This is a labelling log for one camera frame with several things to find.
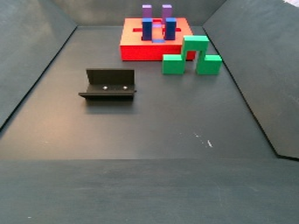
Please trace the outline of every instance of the black bracket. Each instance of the black bracket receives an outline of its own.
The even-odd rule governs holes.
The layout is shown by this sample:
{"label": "black bracket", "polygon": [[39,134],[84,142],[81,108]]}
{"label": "black bracket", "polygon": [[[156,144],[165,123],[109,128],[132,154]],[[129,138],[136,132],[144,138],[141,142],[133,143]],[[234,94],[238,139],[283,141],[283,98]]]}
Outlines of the black bracket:
{"label": "black bracket", "polygon": [[79,93],[89,100],[103,98],[132,98],[135,97],[135,70],[88,68],[88,90]]}

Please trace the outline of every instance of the white mark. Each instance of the white mark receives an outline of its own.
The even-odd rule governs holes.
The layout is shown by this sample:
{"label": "white mark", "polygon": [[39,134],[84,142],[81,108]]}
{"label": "white mark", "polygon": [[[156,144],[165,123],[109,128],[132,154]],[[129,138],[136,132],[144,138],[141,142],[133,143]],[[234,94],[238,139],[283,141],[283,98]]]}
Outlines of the white mark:
{"label": "white mark", "polygon": [[250,189],[251,189],[254,192],[258,192],[258,189],[256,189],[254,186],[251,186]]}
{"label": "white mark", "polygon": [[211,145],[211,141],[208,140],[208,145],[209,145],[209,147],[212,148],[212,145]]}

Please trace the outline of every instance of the purple pillar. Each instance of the purple pillar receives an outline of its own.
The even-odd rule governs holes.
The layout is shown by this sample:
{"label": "purple pillar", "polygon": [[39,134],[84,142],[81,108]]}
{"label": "purple pillar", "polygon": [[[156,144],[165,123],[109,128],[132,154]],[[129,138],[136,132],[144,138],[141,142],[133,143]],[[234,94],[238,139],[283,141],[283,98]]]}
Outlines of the purple pillar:
{"label": "purple pillar", "polygon": [[171,18],[173,14],[173,7],[169,4],[163,5],[163,25],[167,18]]}
{"label": "purple pillar", "polygon": [[151,18],[151,17],[152,17],[152,5],[143,4],[143,18]]}

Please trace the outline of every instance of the blue pillar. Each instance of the blue pillar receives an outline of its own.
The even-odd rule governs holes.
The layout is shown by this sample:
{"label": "blue pillar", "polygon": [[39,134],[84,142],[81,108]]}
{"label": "blue pillar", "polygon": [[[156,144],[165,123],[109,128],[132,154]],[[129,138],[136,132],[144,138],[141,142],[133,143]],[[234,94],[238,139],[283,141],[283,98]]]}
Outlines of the blue pillar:
{"label": "blue pillar", "polygon": [[168,17],[165,19],[164,40],[175,40],[176,18]]}
{"label": "blue pillar", "polygon": [[153,19],[149,17],[143,18],[143,40],[152,40]]}

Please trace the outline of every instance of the stacked blocks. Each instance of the stacked blocks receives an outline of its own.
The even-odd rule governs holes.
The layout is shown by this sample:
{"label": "stacked blocks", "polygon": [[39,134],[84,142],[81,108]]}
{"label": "stacked blocks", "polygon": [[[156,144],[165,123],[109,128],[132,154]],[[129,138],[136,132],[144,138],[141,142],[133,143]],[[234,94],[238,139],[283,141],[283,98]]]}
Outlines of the stacked blocks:
{"label": "stacked blocks", "polygon": [[[185,18],[172,17],[172,6],[164,4],[163,18],[152,18],[152,5],[144,4],[143,18],[125,19],[119,44],[121,60],[163,60],[164,54],[179,54],[185,35],[192,35],[191,27]],[[193,60],[195,54],[188,52],[187,60]]]}
{"label": "stacked blocks", "polygon": [[149,17],[143,18],[143,40],[152,40],[153,20]]}
{"label": "stacked blocks", "polygon": [[175,17],[168,17],[165,19],[165,31],[164,31],[165,40],[175,40],[175,29],[176,29],[176,19]]}
{"label": "stacked blocks", "polygon": [[188,51],[200,53],[196,64],[197,74],[217,74],[220,71],[222,58],[219,55],[205,55],[208,49],[207,36],[184,36],[181,54],[165,54],[163,56],[163,74],[183,74]]}
{"label": "stacked blocks", "polygon": [[[121,60],[163,60],[164,54],[180,54],[183,49],[183,37],[192,35],[187,19],[176,18],[175,40],[165,40],[164,43],[155,43],[163,39],[164,28],[152,29],[152,41],[143,41],[143,19],[125,18],[121,39],[119,43]],[[196,52],[188,52],[187,60],[195,59]]]}
{"label": "stacked blocks", "polygon": [[143,4],[143,18],[151,18],[151,17],[152,17],[152,5]]}
{"label": "stacked blocks", "polygon": [[163,25],[165,23],[165,19],[169,18],[173,14],[173,7],[169,4],[163,5]]}

